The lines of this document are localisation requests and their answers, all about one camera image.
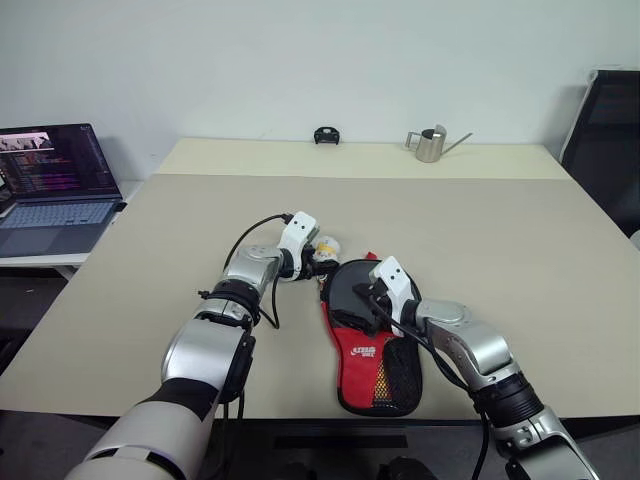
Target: silver watering can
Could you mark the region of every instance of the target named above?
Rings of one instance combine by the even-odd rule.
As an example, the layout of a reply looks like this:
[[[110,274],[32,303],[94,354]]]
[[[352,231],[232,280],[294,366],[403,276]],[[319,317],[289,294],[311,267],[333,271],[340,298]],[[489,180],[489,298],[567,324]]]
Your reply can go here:
[[[453,150],[453,148],[460,145],[467,138],[469,138],[473,133],[467,133],[460,140],[455,142],[453,145],[449,146],[446,150],[442,150],[444,147],[444,140],[447,138],[447,130],[442,125],[436,125],[435,128],[429,128],[427,130],[423,130],[422,132],[409,132],[407,135],[407,140],[404,142],[404,146],[407,148],[411,148],[411,139],[414,135],[419,135],[420,140],[418,141],[418,146],[416,147],[416,158],[421,162],[425,163],[433,163],[440,160],[440,157],[447,152]]]

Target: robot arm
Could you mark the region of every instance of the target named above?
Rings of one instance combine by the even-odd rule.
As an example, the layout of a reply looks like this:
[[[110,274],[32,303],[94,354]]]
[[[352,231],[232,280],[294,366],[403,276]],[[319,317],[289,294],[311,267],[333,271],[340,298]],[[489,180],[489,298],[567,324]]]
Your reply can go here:
[[[394,257],[381,262],[370,278],[378,282],[378,288],[372,288],[376,295],[382,293],[380,282],[384,285],[392,305],[391,318],[416,328],[456,365],[476,408],[489,418],[498,451],[510,458],[506,466],[509,478],[599,479],[553,410],[538,399],[506,341],[491,326],[475,320],[459,303],[417,302],[410,293],[407,297],[405,287],[410,280]]]
[[[278,247],[241,248],[171,341],[160,389],[121,417],[67,480],[196,478],[216,408],[244,388],[265,289],[276,276],[310,275],[303,252],[316,232],[316,221],[298,212]]]

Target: white desk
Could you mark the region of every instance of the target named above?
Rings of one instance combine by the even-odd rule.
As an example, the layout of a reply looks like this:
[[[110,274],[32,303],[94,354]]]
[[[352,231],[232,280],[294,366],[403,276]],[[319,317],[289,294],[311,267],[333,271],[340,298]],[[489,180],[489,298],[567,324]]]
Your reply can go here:
[[[122,198],[125,202],[130,202],[136,192],[142,186],[142,182],[123,181],[120,182],[119,188]],[[3,212],[0,217],[6,216],[11,210]],[[119,213],[115,214],[111,219],[111,225],[118,219]],[[30,268],[54,268],[67,280],[73,276],[73,271],[69,267],[81,266],[89,257],[91,252],[70,253],[66,255],[35,255],[30,257],[5,257],[0,258],[0,267],[30,267]]]
[[[394,254],[423,295],[494,324],[560,416],[639,413],[640,255],[544,149],[466,145],[428,165],[394,146],[325,147],[182,140],[0,377],[0,408],[121,415],[159,386],[169,340],[237,236],[301,209],[343,260]],[[280,232],[266,225],[250,241]],[[245,415],[352,417],[315,283],[282,284],[278,306],[281,330],[254,331]],[[476,418],[427,356],[423,372],[412,418]]]

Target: small black object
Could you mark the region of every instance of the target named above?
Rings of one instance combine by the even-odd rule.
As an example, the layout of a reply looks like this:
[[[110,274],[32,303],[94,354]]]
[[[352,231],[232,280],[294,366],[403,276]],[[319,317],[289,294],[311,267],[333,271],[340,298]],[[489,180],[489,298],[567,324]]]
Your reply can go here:
[[[415,458],[397,457],[380,465],[377,480],[438,480],[431,470]]]
[[[335,143],[340,142],[340,132],[333,127],[320,127],[313,133],[313,139],[318,143]]]

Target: white wall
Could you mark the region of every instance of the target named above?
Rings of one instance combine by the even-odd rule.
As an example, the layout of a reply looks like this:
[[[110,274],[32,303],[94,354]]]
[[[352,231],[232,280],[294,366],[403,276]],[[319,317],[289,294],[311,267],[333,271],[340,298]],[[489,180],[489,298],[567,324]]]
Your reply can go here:
[[[639,0],[0,0],[0,126],[89,121],[116,175],[184,135],[558,142]]]

